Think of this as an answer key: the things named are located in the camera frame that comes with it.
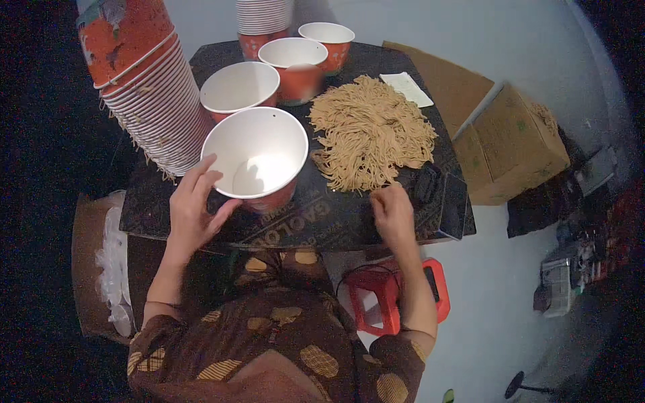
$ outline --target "phone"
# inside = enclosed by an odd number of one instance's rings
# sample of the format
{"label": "phone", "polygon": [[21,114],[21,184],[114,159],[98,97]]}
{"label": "phone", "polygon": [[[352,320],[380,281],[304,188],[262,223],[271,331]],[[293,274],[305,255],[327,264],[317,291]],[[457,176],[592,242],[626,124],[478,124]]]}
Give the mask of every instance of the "phone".
{"label": "phone", "polygon": [[464,236],[467,205],[468,187],[466,183],[452,173],[447,173],[438,232],[457,241],[461,240]]}

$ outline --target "patterned sleeve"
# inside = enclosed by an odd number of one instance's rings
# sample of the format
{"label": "patterned sleeve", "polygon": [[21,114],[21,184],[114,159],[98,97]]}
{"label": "patterned sleeve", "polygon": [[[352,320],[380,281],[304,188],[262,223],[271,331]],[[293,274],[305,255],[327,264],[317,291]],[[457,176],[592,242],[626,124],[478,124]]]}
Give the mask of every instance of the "patterned sleeve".
{"label": "patterned sleeve", "polygon": [[185,329],[185,324],[173,317],[157,315],[134,336],[128,357],[128,383],[133,391],[164,382],[168,367],[164,364],[176,353]]}
{"label": "patterned sleeve", "polygon": [[398,335],[379,337],[370,346],[364,390],[367,401],[383,403],[414,402],[426,368],[421,345]]}

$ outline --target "hand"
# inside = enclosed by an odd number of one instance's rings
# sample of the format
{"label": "hand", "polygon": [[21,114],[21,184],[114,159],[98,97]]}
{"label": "hand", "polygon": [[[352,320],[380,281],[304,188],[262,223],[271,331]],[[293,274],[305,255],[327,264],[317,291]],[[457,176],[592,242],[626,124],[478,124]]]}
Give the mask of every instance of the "hand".
{"label": "hand", "polygon": [[186,264],[195,251],[219,232],[242,200],[231,199],[215,215],[206,211],[206,198],[223,174],[209,171],[215,154],[204,158],[183,177],[170,197],[170,236],[166,244],[169,259]]}
{"label": "hand", "polygon": [[401,184],[377,189],[370,195],[374,209],[374,221],[381,238],[394,252],[418,248],[414,233],[414,209]]}

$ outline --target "woman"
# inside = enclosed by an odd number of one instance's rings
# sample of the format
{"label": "woman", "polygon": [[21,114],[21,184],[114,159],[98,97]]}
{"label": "woman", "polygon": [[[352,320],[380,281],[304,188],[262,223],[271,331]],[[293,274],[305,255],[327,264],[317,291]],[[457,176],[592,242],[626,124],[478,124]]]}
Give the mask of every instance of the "woman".
{"label": "woman", "polygon": [[238,296],[195,323],[179,307],[184,269],[241,203],[215,215],[206,198],[222,174],[205,158],[170,198],[171,231],[130,344],[136,393],[167,402],[413,402],[437,336],[413,208],[394,184],[372,192],[377,229],[402,272],[401,332],[368,352],[314,254],[260,253],[240,267]]}

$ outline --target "plastic stool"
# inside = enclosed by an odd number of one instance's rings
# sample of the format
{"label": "plastic stool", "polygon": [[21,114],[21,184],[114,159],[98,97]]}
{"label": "plastic stool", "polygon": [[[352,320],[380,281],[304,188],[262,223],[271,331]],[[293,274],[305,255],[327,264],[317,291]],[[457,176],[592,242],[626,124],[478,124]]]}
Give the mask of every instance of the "plastic stool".
{"label": "plastic stool", "polygon": [[[450,299],[448,298],[443,266],[432,258],[424,261],[422,266],[427,277],[432,274],[432,277],[428,280],[437,299],[437,322],[441,323],[448,317],[450,312]],[[386,260],[364,270],[350,273],[345,278],[345,284],[349,288],[350,300],[356,316],[357,330],[366,331],[375,336],[398,334],[401,329],[401,316],[397,306],[401,272],[395,259]],[[362,301],[357,295],[357,289],[359,288],[371,291],[376,295],[383,319],[383,329],[365,323],[365,311]]]}

